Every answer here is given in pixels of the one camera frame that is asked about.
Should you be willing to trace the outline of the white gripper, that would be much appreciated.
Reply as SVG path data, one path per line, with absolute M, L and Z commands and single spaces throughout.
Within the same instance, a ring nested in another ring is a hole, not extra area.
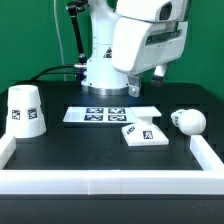
M 112 65 L 128 75 L 132 97 L 141 90 L 141 76 L 155 68 L 151 84 L 161 86 L 168 62 L 178 59 L 185 46 L 187 22 L 150 23 L 122 17 L 118 20 L 113 38 Z

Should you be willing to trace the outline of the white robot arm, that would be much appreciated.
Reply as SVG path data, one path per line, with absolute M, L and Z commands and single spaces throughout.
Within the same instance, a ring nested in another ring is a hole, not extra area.
M 160 86 L 169 63 L 180 58 L 188 30 L 191 0 L 89 0 L 92 55 L 84 90 L 99 95 L 137 97 L 142 74 L 154 71 Z

